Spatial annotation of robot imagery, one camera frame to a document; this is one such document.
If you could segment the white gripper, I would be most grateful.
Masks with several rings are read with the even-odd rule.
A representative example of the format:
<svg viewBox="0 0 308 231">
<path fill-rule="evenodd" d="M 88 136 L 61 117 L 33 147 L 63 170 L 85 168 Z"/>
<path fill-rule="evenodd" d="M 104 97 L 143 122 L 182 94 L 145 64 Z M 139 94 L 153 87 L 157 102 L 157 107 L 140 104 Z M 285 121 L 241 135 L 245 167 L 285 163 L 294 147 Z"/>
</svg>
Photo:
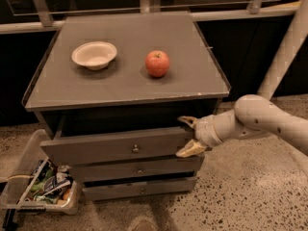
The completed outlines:
<svg viewBox="0 0 308 231">
<path fill-rule="evenodd" d="M 208 147 L 213 148 L 222 144 L 214 125 L 214 116 L 208 115 L 202 118 L 181 115 L 177 118 L 194 129 L 196 140 L 190 140 L 183 148 L 176 152 L 180 158 L 188 158 L 203 153 Z"/>
</svg>

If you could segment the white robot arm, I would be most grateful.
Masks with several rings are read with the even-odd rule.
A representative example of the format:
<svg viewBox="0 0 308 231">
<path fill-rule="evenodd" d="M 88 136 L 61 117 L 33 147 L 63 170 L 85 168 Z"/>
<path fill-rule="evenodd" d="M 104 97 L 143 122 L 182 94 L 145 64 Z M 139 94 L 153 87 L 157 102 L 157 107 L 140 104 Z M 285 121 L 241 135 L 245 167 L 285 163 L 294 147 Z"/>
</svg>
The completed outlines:
<svg viewBox="0 0 308 231">
<path fill-rule="evenodd" d="M 258 91 L 242 96 L 232 110 L 219 115 L 202 118 L 180 116 L 179 121 L 193 128 L 194 138 L 176 155 L 187 158 L 229 139 L 256 139 L 267 133 L 274 134 L 308 155 L 308 120 L 291 115 L 270 101 L 307 37 L 308 0 L 300 0 L 299 8 Z"/>
</svg>

